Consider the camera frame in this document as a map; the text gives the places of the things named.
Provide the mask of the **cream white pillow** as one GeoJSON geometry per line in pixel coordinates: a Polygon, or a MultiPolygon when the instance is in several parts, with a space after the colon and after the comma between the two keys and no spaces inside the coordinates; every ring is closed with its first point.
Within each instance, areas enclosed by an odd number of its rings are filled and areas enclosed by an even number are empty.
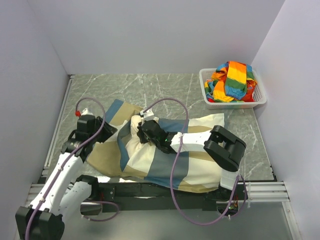
{"type": "Polygon", "coordinates": [[[147,143],[141,143],[140,138],[138,137],[138,126],[139,123],[142,123],[142,117],[139,115],[133,115],[130,120],[130,139],[127,142],[125,148],[127,150],[129,158],[131,158],[136,152],[138,152],[140,149],[142,149],[144,146],[150,147],[151,144],[149,142],[147,143]]]}

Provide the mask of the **blue beige white pillowcase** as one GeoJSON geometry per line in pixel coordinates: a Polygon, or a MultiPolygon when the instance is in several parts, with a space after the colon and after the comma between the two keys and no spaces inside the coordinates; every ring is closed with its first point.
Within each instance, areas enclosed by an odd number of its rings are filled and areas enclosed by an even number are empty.
{"type": "Polygon", "coordinates": [[[96,143],[87,157],[95,170],[108,177],[136,177],[175,190],[205,193],[218,188],[221,168],[206,152],[166,154],[153,144],[144,146],[129,158],[126,144],[131,138],[131,118],[142,107],[116,99],[106,112],[106,122],[117,132],[103,143],[96,143]]]}

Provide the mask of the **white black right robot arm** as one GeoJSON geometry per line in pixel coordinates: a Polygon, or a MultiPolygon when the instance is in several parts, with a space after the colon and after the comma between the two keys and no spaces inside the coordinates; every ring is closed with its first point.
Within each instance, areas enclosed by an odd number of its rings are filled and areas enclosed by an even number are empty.
{"type": "Polygon", "coordinates": [[[223,126],[196,133],[168,132],[155,120],[147,120],[139,122],[137,129],[141,143],[152,143],[165,154],[206,152],[221,168],[221,197],[230,200],[237,194],[235,182],[247,144],[223,126]]]}

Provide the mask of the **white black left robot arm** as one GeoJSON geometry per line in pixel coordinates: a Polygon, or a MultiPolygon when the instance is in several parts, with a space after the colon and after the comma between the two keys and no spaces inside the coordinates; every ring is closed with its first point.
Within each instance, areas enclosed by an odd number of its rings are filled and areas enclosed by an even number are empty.
{"type": "Polygon", "coordinates": [[[63,143],[58,162],[43,188],[28,206],[15,214],[21,240],[59,240],[68,217],[85,201],[101,205],[103,194],[97,177],[81,175],[71,183],[96,143],[112,137],[117,129],[104,118],[80,116],[63,143]]]}

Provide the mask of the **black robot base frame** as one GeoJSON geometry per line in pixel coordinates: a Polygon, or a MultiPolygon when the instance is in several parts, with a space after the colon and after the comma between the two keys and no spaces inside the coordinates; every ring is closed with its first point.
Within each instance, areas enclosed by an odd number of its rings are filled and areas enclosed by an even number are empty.
{"type": "MultiPolygon", "coordinates": [[[[77,182],[80,180],[93,183],[93,196],[89,197],[89,201],[112,202],[123,211],[173,210],[176,208],[170,189],[154,183],[98,182],[96,177],[89,175],[81,175],[76,179],[77,182]]],[[[182,210],[216,211],[217,203],[221,202],[222,205],[226,205],[231,193],[231,190],[219,187],[205,193],[175,190],[174,196],[182,210]]]]}

